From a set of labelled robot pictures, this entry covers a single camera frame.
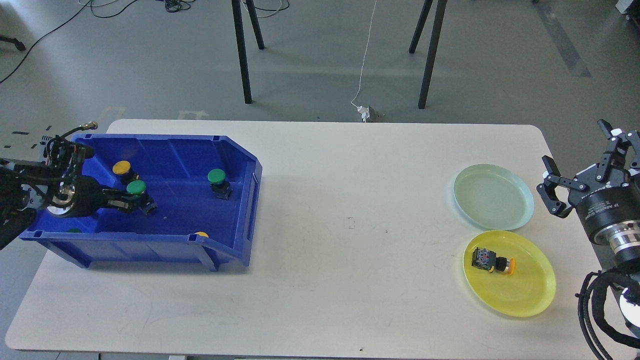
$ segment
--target green push button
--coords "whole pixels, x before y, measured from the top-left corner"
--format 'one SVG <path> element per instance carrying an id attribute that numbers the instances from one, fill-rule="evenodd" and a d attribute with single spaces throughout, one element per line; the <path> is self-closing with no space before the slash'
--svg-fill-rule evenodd
<path id="1" fill-rule="evenodd" d="M 207 175 L 207 179 L 213 185 L 220 185 L 221 183 L 224 183 L 226 178 L 227 178 L 227 175 L 225 174 L 225 171 L 222 170 L 221 168 L 215 168 L 211 170 Z"/>
<path id="2" fill-rule="evenodd" d="M 127 192 L 133 195 L 140 195 L 147 189 L 147 184 L 142 180 L 131 181 L 127 185 Z"/>

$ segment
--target plastic plate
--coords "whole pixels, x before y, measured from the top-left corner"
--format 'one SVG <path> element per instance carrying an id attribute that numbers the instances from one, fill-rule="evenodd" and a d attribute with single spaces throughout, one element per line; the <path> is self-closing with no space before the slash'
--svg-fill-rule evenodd
<path id="1" fill-rule="evenodd" d="M 533 216 L 533 195 L 527 185 L 496 165 L 479 164 L 462 170 L 453 194 L 467 218 L 485 229 L 517 229 Z"/>
<path id="2" fill-rule="evenodd" d="M 473 267 L 472 255 L 477 247 L 494 251 L 497 256 L 515 258 L 513 275 Z M 531 241 L 509 231 L 487 231 L 471 240 L 463 256 L 463 268 L 467 282 L 480 300 L 506 315 L 539 314 L 556 294 L 556 275 L 547 257 Z"/>

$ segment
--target black table leg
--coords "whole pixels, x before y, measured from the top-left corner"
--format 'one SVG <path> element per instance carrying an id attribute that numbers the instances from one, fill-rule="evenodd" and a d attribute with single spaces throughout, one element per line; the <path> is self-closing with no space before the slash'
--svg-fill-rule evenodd
<path id="1" fill-rule="evenodd" d="M 413 32 L 411 45 L 409 45 L 410 54 L 415 54 L 415 48 L 418 46 L 418 41 L 420 41 L 420 35 L 422 35 L 424 23 L 427 21 L 427 15 L 429 15 L 431 4 L 433 4 L 433 0 L 424 0 L 424 5 L 422 5 L 422 11 L 420 12 L 420 17 L 418 18 L 418 24 L 415 26 L 415 31 Z"/>
<path id="2" fill-rule="evenodd" d="M 260 31 L 260 24 L 258 23 L 258 15 L 255 14 L 255 5 L 253 4 L 253 0 L 246 0 L 246 8 L 249 10 L 249 17 L 251 18 L 251 25 L 253 26 L 255 41 L 258 42 L 258 49 L 264 50 L 262 32 Z"/>
<path id="3" fill-rule="evenodd" d="M 238 58 L 240 59 L 240 75 L 242 76 L 244 103 L 251 104 L 251 85 L 249 84 L 249 68 L 246 63 L 246 48 L 244 46 L 244 30 L 242 27 L 240 1 L 241 0 L 231 0 L 231 9 L 234 13 L 234 25 L 236 26 L 236 42 L 238 45 Z"/>
<path id="4" fill-rule="evenodd" d="M 429 93 L 429 84 L 431 83 L 431 73 L 433 72 L 433 64 L 436 60 L 438 41 L 440 40 L 440 30 L 442 29 L 442 19 L 444 19 L 444 10 L 446 7 L 447 0 L 438 0 L 438 4 L 436 5 L 436 15 L 433 21 L 433 31 L 431 32 L 431 43 L 429 43 L 429 52 L 427 54 L 427 64 L 424 67 L 424 76 L 422 77 L 422 88 L 420 89 L 418 109 L 424 109 L 427 105 L 427 94 Z"/>

